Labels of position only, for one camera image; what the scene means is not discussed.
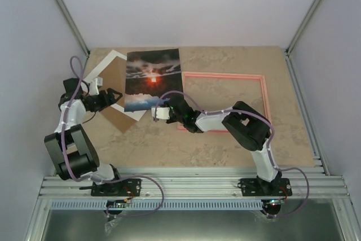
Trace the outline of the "sunset landscape photo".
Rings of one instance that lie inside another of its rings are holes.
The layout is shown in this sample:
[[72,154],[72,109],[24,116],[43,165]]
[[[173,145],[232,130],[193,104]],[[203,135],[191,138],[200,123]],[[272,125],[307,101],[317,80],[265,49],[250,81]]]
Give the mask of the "sunset landscape photo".
[[124,111],[146,111],[168,91],[182,91],[182,69],[178,49],[127,53]]

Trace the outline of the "pink picture frame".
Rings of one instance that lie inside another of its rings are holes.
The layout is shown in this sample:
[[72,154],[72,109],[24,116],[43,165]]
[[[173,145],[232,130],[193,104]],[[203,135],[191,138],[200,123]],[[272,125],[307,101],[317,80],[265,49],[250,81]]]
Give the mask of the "pink picture frame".
[[216,78],[216,79],[232,79],[232,80],[256,80],[259,81],[262,101],[263,101],[263,109],[265,112],[265,118],[267,118],[270,122],[271,120],[271,111],[270,105],[268,101],[268,93],[266,80],[264,75],[253,75],[253,74],[236,74],[236,73],[215,73],[215,72],[182,72],[183,83],[186,82],[186,78]]

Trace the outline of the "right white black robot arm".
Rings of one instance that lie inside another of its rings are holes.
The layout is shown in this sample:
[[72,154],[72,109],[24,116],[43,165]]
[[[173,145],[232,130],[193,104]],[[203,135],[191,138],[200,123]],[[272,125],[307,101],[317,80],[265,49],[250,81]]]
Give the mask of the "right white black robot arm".
[[241,147],[251,152],[261,193],[272,195],[279,189],[282,173],[271,152],[272,127],[268,119],[252,107],[238,101],[233,107],[205,112],[192,109],[182,97],[169,99],[164,107],[169,109],[166,122],[178,122],[190,133],[229,132]]

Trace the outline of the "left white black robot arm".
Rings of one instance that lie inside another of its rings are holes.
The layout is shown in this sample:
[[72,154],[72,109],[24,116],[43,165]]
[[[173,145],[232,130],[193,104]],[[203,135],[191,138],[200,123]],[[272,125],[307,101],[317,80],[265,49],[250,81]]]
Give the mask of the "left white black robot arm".
[[100,162],[82,124],[86,112],[100,112],[116,104],[122,94],[112,88],[85,94],[81,84],[78,78],[63,81],[65,93],[58,104],[59,124],[52,134],[45,136],[45,147],[61,179],[77,182],[90,179],[98,185],[104,184],[110,195],[118,195],[124,188],[118,170]]

